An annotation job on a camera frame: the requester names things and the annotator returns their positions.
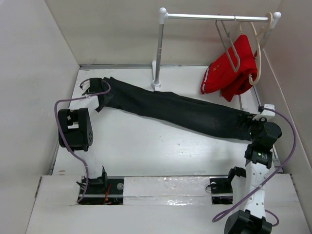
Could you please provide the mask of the black denim trousers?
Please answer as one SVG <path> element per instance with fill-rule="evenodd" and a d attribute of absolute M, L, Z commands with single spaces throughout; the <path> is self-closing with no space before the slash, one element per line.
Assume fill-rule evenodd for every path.
<path fill-rule="evenodd" d="M 103 79 L 110 84 L 111 90 L 98 97 L 97 112 L 103 107 L 111 107 L 213 137 L 250 140 L 248 128 L 237 126 L 246 112 L 173 92 L 148 91 L 113 77 Z"/>

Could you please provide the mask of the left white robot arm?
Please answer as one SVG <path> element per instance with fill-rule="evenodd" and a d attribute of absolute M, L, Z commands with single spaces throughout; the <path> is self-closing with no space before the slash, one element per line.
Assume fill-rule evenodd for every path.
<path fill-rule="evenodd" d="M 58 105 L 63 102 L 82 101 L 92 97 L 102 97 L 109 93 L 111 86 L 102 78 L 89 78 L 80 84 L 80 88 L 84 83 L 88 82 L 89 87 L 82 94 L 82 97 L 72 99 L 61 99 L 54 104 L 54 115 L 58 127 L 59 145 L 66 148 L 67 151 L 77 160 L 79 160 L 85 168 L 85 182 L 81 184 L 81 188 L 85 192 L 89 185 L 89 170 L 85 159 L 78 156 L 76 151 L 87 152 L 93 143 L 93 130 L 88 108 L 58 109 Z"/>

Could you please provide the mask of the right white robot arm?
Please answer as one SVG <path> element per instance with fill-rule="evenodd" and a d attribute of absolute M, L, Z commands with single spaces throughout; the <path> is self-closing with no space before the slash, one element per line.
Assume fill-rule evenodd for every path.
<path fill-rule="evenodd" d="M 245 168 L 234 167 L 225 180 L 237 205 L 227 218 L 226 234 L 269 234 L 272 224 L 266 219 L 265 187 L 262 182 L 273 165 L 272 148 L 282 136 L 280 127 L 264 117 L 248 123 L 251 143 L 245 151 Z"/>

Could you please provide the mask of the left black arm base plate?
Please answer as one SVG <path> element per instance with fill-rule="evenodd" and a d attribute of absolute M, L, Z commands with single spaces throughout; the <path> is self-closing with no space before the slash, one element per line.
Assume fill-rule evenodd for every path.
<path fill-rule="evenodd" d="M 81 205 L 122 205 L 123 204 L 123 177 L 108 177 L 104 183 L 100 177 L 88 179 L 88 188 L 85 196 L 82 198 L 86 178 L 77 182 L 80 187 L 78 195 L 78 204 Z"/>

